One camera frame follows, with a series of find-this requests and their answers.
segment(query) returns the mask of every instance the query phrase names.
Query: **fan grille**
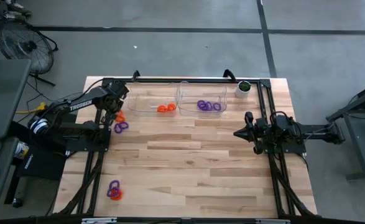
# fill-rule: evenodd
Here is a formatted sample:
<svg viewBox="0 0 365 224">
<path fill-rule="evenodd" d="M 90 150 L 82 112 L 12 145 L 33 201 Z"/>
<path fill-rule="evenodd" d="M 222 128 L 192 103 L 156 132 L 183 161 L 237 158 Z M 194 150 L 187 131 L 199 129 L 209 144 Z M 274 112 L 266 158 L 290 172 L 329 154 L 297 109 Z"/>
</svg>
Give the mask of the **fan grille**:
<svg viewBox="0 0 365 224">
<path fill-rule="evenodd" d="M 47 73 L 53 53 L 47 39 L 25 22 L 0 22 L 0 49 L 8 59 L 31 59 L 31 73 Z"/>
</svg>

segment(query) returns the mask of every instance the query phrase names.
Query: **gray floor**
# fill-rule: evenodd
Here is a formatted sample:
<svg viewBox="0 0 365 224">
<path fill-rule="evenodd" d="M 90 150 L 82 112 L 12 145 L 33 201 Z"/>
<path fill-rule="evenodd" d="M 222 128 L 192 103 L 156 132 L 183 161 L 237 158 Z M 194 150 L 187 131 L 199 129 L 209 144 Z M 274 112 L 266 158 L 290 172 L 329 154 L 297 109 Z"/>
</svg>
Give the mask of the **gray floor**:
<svg viewBox="0 0 365 224">
<path fill-rule="evenodd" d="M 35 25 L 104 27 L 260 28 L 255 0 L 20 0 L 33 10 Z M 365 30 L 365 0 L 263 0 L 270 29 Z M 260 34 L 140 32 L 46 32 L 58 42 L 53 69 L 45 78 L 55 88 L 39 89 L 56 99 L 81 91 L 87 75 L 220 76 L 225 68 L 239 77 L 269 77 Z M 325 124 L 325 117 L 365 88 L 365 36 L 270 35 L 275 67 L 287 78 L 297 120 Z M 19 105 L 35 96 L 25 88 Z M 45 101 L 32 101 L 31 107 Z M 365 221 L 365 180 L 347 183 L 359 172 L 349 135 L 334 146 L 307 142 L 310 178 L 318 213 Z M 25 206 L 0 217 L 43 215 L 56 183 L 25 181 Z M 45 200 L 35 204 L 46 192 Z"/>
</svg>

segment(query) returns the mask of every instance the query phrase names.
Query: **wood grain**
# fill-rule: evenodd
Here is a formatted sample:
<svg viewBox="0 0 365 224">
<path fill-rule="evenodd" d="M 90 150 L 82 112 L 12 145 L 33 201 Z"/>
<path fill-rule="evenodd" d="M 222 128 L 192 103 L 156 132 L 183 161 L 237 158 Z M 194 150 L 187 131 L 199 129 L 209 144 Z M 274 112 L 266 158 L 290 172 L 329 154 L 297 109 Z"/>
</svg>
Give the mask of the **wood grain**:
<svg viewBox="0 0 365 224">
<path fill-rule="evenodd" d="M 85 88 L 102 77 L 87 77 Z M 271 79 L 277 110 L 294 116 L 286 79 Z M 227 85 L 228 107 L 220 118 L 198 116 L 172 118 L 138 116 L 123 106 L 130 128 L 112 133 L 105 154 L 95 215 L 98 217 L 235 217 L 274 218 L 277 216 L 268 158 L 253 153 L 252 143 L 232 133 L 244 124 L 244 112 L 260 117 L 256 87 L 246 99 L 235 98 L 236 85 Z M 172 99 L 173 93 L 145 85 L 139 90 L 147 100 Z M 269 104 L 266 98 L 267 114 Z M 77 122 L 95 117 L 90 106 L 78 112 Z M 54 212 L 72 199 L 81 185 L 86 153 L 73 155 L 65 165 Z M 287 154 L 292 188 L 316 213 L 305 163 Z M 124 196 L 112 201 L 106 196 L 112 180 L 120 180 Z M 285 192 L 280 191 L 285 210 Z"/>
</svg>

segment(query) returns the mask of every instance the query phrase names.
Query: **potted plant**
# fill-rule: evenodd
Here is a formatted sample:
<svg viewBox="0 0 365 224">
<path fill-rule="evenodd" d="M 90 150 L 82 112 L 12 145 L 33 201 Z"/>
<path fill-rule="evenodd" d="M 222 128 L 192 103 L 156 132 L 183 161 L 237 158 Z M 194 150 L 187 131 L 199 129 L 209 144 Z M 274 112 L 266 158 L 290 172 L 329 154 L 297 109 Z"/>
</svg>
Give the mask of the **potted plant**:
<svg viewBox="0 0 365 224">
<path fill-rule="evenodd" d="M 245 98 L 249 95 L 249 91 L 251 89 L 251 84 L 247 81 L 240 81 L 238 83 L 238 87 L 236 88 L 236 91 L 234 94 L 238 98 Z"/>
</svg>

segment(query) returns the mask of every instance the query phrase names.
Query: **yellow cable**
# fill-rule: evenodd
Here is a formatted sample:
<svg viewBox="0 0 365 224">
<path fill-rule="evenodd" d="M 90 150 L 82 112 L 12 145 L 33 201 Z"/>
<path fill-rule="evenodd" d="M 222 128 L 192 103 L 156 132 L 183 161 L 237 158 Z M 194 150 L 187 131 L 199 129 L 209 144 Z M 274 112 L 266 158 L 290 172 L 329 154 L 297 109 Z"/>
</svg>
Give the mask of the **yellow cable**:
<svg viewBox="0 0 365 224">
<path fill-rule="evenodd" d="M 34 110 L 30 110 L 30 111 L 16 111 L 15 113 L 17 114 L 26 114 L 26 113 L 33 113 L 33 112 L 36 112 L 36 111 L 40 111 L 40 110 L 44 110 L 45 109 L 45 102 L 41 102 L 40 103 L 40 106 L 36 107 L 36 109 Z"/>
</svg>

